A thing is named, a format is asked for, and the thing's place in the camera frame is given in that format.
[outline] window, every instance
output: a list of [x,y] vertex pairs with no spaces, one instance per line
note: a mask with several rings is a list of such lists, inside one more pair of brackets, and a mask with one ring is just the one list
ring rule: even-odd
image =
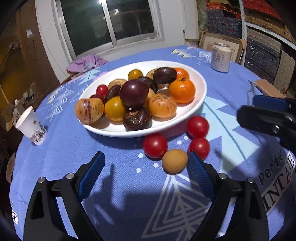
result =
[[57,0],[73,59],[156,37],[149,0]]

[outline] round table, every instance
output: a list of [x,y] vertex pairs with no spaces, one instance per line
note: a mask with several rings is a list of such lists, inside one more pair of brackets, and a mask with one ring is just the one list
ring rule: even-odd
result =
[[[207,97],[196,114],[210,123],[207,139],[211,152],[205,162],[236,180],[255,178],[267,210],[270,238],[289,217],[289,210],[295,208],[295,195],[290,185],[294,177],[285,180],[287,175],[283,171],[288,152],[280,148],[276,138],[245,130],[236,121],[236,111],[247,104],[247,95],[252,98],[250,82],[259,79],[258,76],[233,62],[229,73],[216,72],[210,67],[210,52],[176,46],[109,62],[60,86],[40,104],[36,114],[48,131],[47,137],[40,146],[26,137],[22,139],[10,188],[15,228],[21,238],[37,179],[41,176],[48,180],[61,179],[88,163],[97,151],[105,154],[106,164],[83,206],[105,241],[183,241],[194,234],[210,201],[189,178],[187,168],[180,174],[168,175],[161,161],[151,161],[144,155],[143,137],[99,136],[87,131],[74,114],[76,101],[93,80],[115,68],[149,60],[180,62],[204,76]],[[169,149],[187,150],[190,139],[186,135],[186,122],[163,134],[168,138]],[[75,236],[60,198],[58,205],[68,234]],[[234,200],[219,235],[225,233],[233,207]]]

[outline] blue gripper pad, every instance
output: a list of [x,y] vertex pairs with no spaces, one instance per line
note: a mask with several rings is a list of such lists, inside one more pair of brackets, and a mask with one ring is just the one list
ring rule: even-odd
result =
[[196,182],[201,187],[204,196],[213,202],[215,199],[214,183],[193,152],[189,154],[188,166],[190,167]]
[[87,198],[94,187],[101,171],[105,165],[105,155],[104,153],[100,152],[97,156],[90,162],[90,166],[78,185],[78,194],[77,198],[79,201]]
[[253,105],[256,108],[261,108],[265,110],[278,111],[278,112],[288,112],[289,105],[286,103],[285,99],[275,98],[264,95],[255,95],[253,97]]

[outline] paper cup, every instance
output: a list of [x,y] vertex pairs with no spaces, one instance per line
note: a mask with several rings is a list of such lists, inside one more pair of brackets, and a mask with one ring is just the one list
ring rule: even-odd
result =
[[36,145],[41,145],[47,134],[46,129],[39,121],[32,106],[28,107],[23,112],[15,127]]

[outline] plate rim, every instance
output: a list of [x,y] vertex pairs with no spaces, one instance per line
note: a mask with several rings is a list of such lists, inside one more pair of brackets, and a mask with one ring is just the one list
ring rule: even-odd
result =
[[[120,138],[142,137],[142,136],[150,135],[150,134],[153,134],[153,133],[157,133],[157,132],[165,131],[165,130],[167,130],[167,129],[169,129],[169,128],[172,128],[172,127],[176,126],[177,124],[181,123],[182,121],[188,119],[191,115],[193,115],[193,114],[194,114],[194,113],[195,113],[195,112],[196,112],[196,111],[202,106],[202,104],[203,104],[204,101],[205,101],[205,97],[206,97],[206,95],[207,95],[207,82],[206,82],[205,78],[201,75],[200,72],[198,72],[196,69],[194,69],[194,68],[192,68],[192,67],[190,67],[190,66],[188,66],[188,65],[185,65],[185,64],[183,64],[183,63],[179,63],[179,62],[174,62],[174,61],[166,61],[166,60],[151,60],[151,61],[141,61],[141,62],[136,62],[136,63],[131,63],[131,64],[123,65],[123,66],[120,66],[120,67],[118,67],[118,68],[115,68],[115,69],[109,71],[108,73],[110,73],[110,72],[112,72],[112,71],[115,71],[115,70],[117,70],[117,69],[119,69],[119,68],[122,68],[122,67],[126,67],[126,66],[129,66],[129,65],[132,65],[132,64],[139,64],[139,63],[146,63],[146,62],[156,62],[156,61],[157,61],[157,62],[170,62],[170,63],[172,63],[172,64],[174,64],[174,63],[176,63],[176,64],[181,64],[181,65],[186,66],[187,68],[190,68],[190,69],[196,71],[196,72],[200,75],[200,77],[201,77],[201,79],[202,79],[202,81],[203,81],[203,83],[204,83],[204,85],[205,85],[205,91],[204,91],[204,93],[203,93],[203,95],[202,95],[202,97],[201,97],[201,102],[200,102],[200,104],[194,106],[194,107],[193,107],[190,111],[188,111],[185,115],[183,115],[183,116],[181,116],[181,117],[179,117],[179,118],[177,118],[177,119],[175,119],[175,120],[173,120],[173,121],[170,121],[170,122],[168,122],[168,123],[165,123],[165,124],[163,124],[163,125],[155,126],[155,127],[153,127],[153,128],[148,128],[148,129],[143,129],[143,130],[137,130],[137,131],[126,131],[126,132],[115,132],[115,131],[114,131],[114,132],[112,132],[112,131],[104,131],[104,130],[100,130],[100,129],[97,129],[97,128],[94,128],[94,127],[91,127],[91,126],[88,125],[88,124],[81,123],[81,122],[79,121],[79,122],[84,126],[84,128],[87,129],[88,131],[91,131],[91,132],[95,133],[95,134],[98,134],[98,135],[101,135],[101,136],[107,136],[107,137],[120,137]],[[84,90],[84,92],[85,92],[87,89],[91,88],[92,85],[94,85],[94,83],[95,83],[95,82],[92,82],[92,83],[91,83],[91,84],[90,84],[90,85]]]

